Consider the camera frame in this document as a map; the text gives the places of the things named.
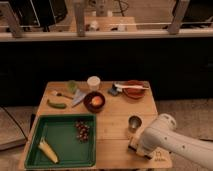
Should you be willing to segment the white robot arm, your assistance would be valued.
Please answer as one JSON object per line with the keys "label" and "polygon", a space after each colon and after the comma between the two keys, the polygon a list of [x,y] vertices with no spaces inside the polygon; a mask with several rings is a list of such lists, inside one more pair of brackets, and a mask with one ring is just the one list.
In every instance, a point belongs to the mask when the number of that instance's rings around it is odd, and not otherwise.
{"label": "white robot arm", "polygon": [[178,134],[176,127],[171,115],[160,114],[140,134],[138,150],[149,155],[160,147],[213,171],[213,143]]}

